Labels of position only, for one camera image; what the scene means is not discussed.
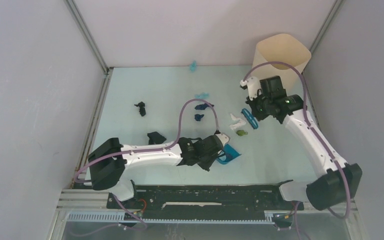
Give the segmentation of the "blue hand brush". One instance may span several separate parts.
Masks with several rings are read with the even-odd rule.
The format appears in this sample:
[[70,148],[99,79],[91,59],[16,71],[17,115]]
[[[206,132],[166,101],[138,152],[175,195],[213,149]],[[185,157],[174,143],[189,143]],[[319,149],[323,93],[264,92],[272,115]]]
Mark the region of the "blue hand brush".
[[241,110],[241,114],[246,118],[246,120],[254,130],[259,128],[257,119],[252,115],[252,113],[247,108],[243,108]]

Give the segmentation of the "blue plastic dustpan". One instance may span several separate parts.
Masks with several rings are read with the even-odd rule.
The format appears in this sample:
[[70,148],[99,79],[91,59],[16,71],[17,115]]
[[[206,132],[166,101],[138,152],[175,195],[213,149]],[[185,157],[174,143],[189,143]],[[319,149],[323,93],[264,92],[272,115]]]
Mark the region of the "blue plastic dustpan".
[[237,150],[235,150],[230,144],[226,144],[221,153],[216,158],[216,161],[222,165],[227,165],[240,156],[241,154]]

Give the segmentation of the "white paper scrap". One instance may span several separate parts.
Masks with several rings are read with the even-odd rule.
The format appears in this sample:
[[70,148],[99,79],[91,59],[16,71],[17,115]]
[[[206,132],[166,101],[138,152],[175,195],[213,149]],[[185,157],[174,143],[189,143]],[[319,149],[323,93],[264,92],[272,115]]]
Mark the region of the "white paper scrap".
[[240,127],[243,127],[247,124],[247,122],[244,119],[242,119],[241,117],[237,117],[233,113],[230,113],[229,115],[230,115],[231,119],[234,121],[234,123],[229,125],[229,128],[231,130],[234,131],[234,130],[236,130]]

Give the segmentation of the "green paper scrap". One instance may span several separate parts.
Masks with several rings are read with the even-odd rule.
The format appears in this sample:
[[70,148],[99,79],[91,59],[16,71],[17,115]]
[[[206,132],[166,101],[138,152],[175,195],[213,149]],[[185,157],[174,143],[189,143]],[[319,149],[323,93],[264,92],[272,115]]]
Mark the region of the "green paper scrap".
[[235,133],[240,137],[248,135],[248,132],[243,129],[237,130]]

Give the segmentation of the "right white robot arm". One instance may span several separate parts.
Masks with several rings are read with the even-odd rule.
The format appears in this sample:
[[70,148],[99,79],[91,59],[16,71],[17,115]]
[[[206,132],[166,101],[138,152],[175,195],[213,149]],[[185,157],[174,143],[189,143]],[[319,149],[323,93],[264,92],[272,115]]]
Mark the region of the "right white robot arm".
[[279,76],[262,80],[249,77],[239,84],[248,92],[245,102],[257,121],[273,117],[301,143],[317,178],[313,182],[282,183],[271,194],[271,204],[284,209],[291,201],[310,202],[319,211],[332,211],[333,206],[346,203],[349,211],[363,171],[334,150],[305,108],[304,99],[298,94],[288,95]]

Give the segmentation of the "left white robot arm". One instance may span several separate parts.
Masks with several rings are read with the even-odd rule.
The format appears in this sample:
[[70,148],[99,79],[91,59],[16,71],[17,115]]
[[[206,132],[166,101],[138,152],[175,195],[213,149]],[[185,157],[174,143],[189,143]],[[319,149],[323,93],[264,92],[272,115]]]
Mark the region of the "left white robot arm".
[[85,181],[95,191],[108,191],[125,208],[133,208],[138,194],[133,180],[123,173],[139,167],[194,166],[209,171],[230,138],[219,131],[204,139],[181,137],[178,142],[157,145],[122,145],[117,137],[108,139],[88,156],[88,162],[103,160],[86,170]]

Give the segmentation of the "dark blue small scrap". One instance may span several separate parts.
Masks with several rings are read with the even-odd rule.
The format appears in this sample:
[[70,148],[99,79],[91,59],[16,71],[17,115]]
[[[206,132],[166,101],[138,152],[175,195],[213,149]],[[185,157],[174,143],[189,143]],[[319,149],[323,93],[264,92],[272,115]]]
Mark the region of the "dark blue small scrap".
[[204,116],[205,116],[204,114],[195,114],[194,120],[197,122],[200,122]]

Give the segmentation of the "black flat scrap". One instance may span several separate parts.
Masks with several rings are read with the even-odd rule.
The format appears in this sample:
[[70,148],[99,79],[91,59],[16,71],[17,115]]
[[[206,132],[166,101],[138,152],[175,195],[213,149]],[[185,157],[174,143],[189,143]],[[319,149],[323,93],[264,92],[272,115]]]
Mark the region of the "black flat scrap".
[[147,137],[149,145],[160,145],[167,140],[165,136],[161,135],[157,131],[147,133]]

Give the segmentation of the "light blue scrap centre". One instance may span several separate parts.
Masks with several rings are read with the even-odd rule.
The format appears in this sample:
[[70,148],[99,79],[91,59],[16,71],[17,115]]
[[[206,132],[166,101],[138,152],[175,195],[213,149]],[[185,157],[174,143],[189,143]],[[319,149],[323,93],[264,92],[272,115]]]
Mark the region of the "light blue scrap centre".
[[198,93],[198,94],[194,95],[195,99],[202,99],[202,100],[206,100],[209,97],[210,97],[210,94],[208,92],[201,92],[201,93]]

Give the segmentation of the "beige waste bin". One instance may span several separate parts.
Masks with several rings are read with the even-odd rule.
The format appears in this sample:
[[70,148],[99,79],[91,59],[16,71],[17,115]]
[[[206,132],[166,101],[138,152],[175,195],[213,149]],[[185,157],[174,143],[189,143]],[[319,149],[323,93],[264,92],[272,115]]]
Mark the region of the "beige waste bin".
[[280,76],[283,87],[290,91],[299,77],[292,69],[277,62],[289,64],[302,72],[311,57],[311,52],[299,40],[290,34],[280,33],[256,44],[252,67],[266,62],[271,64],[252,71],[251,76],[260,80]]

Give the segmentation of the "black scrap far left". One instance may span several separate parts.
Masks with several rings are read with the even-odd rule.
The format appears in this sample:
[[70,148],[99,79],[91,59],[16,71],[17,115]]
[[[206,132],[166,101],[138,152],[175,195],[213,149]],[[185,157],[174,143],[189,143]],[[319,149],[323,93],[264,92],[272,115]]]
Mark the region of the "black scrap far left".
[[147,114],[146,113],[146,104],[143,101],[135,104],[134,106],[138,108],[138,111],[139,111],[139,114],[141,117],[144,117]]

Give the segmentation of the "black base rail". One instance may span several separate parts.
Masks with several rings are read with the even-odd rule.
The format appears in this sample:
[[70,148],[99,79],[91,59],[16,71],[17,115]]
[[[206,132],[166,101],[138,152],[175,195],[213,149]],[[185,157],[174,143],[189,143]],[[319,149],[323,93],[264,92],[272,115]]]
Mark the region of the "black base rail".
[[137,185],[128,210],[146,220],[264,221],[269,212],[292,213],[279,185]]

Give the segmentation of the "light blue scrap at wall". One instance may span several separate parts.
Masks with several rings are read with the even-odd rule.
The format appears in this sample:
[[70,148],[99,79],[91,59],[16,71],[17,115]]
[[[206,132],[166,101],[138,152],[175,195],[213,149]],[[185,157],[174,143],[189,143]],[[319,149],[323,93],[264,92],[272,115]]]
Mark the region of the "light blue scrap at wall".
[[190,65],[189,65],[189,70],[191,73],[194,73],[197,70],[197,61],[194,60]]

